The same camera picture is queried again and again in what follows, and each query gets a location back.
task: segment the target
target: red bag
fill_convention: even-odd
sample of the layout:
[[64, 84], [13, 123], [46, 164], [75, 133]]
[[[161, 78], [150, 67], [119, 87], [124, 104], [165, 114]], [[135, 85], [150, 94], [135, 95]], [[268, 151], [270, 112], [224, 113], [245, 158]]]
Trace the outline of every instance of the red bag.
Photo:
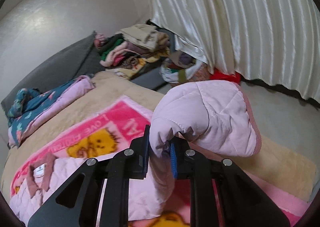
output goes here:
[[236, 72], [234, 75], [226, 75], [221, 73], [218, 69], [214, 69], [214, 74], [210, 76], [210, 80], [227, 80], [240, 84], [241, 75]]

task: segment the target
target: brown collar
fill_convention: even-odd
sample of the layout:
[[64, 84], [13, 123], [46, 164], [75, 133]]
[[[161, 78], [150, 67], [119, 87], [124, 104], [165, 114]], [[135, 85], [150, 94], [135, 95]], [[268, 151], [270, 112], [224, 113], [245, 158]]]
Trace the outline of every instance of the brown collar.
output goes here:
[[[49, 190], [49, 183], [53, 172], [54, 161], [56, 158], [57, 157], [52, 153], [47, 153], [43, 158], [29, 165], [27, 174], [27, 186], [29, 189], [30, 198], [34, 197], [37, 190], [43, 189], [46, 192]], [[33, 176], [33, 171], [44, 163], [46, 163], [46, 166], [44, 168], [44, 176], [41, 182], [41, 187], [38, 187]]]

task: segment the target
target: white satin curtain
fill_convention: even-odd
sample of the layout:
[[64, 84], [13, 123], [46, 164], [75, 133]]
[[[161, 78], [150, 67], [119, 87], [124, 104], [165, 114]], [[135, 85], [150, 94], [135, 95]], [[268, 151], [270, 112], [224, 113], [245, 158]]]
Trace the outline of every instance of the white satin curtain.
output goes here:
[[246, 79], [320, 102], [320, 13], [313, 0], [152, 0], [177, 49]]

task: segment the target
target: mattress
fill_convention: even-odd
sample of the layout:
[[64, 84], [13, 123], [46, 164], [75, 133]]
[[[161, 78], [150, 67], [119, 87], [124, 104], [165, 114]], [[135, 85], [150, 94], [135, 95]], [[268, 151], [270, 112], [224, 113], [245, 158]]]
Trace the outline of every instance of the mattress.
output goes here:
[[[61, 132], [127, 95], [147, 109], [154, 110], [162, 94], [135, 85], [126, 79], [102, 71], [93, 81], [96, 88], [42, 125], [21, 145], [9, 151], [1, 179], [1, 192], [10, 200], [10, 184], [17, 169], [27, 158], [52, 141]], [[308, 201], [316, 175], [316, 165], [302, 155], [263, 137], [262, 150], [250, 158], [232, 158], [242, 169], [282, 190]]]

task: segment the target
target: silver screw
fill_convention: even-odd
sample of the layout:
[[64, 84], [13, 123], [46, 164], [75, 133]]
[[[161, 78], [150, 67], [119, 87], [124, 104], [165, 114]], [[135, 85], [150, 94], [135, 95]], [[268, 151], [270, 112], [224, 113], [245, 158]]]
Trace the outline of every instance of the silver screw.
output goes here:
[[124, 151], [124, 154], [125, 154], [126, 156], [131, 156], [133, 153], [134, 153], [134, 152], [133, 152], [132, 149], [126, 149], [126, 150]]
[[222, 163], [225, 165], [225, 166], [231, 166], [232, 165], [232, 160], [230, 159], [224, 159], [222, 161]]
[[194, 150], [186, 150], [187, 156], [193, 156], [196, 152]]
[[93, 166], [96, 163], [96, 160], [94, 158], [90, 158], [87, 160], [87, 165], [88, 166]]

